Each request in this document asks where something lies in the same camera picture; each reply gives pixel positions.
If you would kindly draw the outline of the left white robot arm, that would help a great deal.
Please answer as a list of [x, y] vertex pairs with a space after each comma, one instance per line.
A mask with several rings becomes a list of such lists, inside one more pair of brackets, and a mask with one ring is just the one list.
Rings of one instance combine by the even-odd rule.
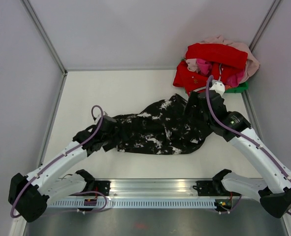
[[81, 169], [69, 178], [62, 178], [62, 175], [101, 148], [109, 149], [117, 141], [119, 131], [118, 121], [103, 116], [96, 125], [78, 132], [50, 162], [26, 175], [14, 175], [8, 194], [11, 217], [23, 217], [30, 223], [38, 219], [50, 204], [62, 198], [78, 193], [92, 194], [95, 178], [89, 172]]

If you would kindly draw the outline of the black white-splattered trousers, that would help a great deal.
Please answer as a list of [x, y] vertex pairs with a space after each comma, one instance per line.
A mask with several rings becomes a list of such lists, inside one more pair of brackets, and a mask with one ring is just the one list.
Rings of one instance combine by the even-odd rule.
[[187, 101], [174, 94], [147, 106], [139, 114], [117, 115], [117, 136], [103, 147], [117, 151], [173, 155], [190, 154], [198, 150], [212, 133], [202, 118], [184, 113]]

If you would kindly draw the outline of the red trousers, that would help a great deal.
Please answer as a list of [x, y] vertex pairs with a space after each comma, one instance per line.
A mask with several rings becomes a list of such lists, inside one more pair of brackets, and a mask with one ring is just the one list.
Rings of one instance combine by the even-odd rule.
[[195, 43], [178, 64], [173, 86], [184, 88], [187, 94], [201, 92], [212, 75], [225, 88], [236, 88], [245, 75], [247, 57], [246, 52], [228, 45]]

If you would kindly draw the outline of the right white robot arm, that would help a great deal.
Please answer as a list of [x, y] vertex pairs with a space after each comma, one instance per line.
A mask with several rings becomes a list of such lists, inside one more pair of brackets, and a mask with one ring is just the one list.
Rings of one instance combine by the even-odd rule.
[[275, 218], [291, 209], [291, 171], [273, 155], [248, 120], [237, 111], [228, 111], [220, 94], [192, 92], [185, 114], [203, 121], [211, 131], [240, 151], [261, 175], [262, 180], [243, 177], [223, 169], [212, 178], [216, 194], [234, 192], [261, 204]]

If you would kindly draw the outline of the magenta pink trousers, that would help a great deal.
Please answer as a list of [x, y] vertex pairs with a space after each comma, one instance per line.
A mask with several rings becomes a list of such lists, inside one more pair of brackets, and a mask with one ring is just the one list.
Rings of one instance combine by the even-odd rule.
[[198, 67], [198, 72], [201, 75], [208, 76], [212, 71], [212, 63], [205, 61], [203, 59], [196, 59], [196, 64]]

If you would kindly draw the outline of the light pink trousers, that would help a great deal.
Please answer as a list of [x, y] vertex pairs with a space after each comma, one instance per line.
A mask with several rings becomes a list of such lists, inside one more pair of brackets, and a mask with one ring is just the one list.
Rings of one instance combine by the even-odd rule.
[[253, 56], [245, 43], [227, 40], [222, 35], [209, 37], [201, 42], [188, 46], [184, 60], [219, 57], [247, 58], [245, 74], [241, 79], [242, 83], [252, 77], [260, 66], [260, 62]]

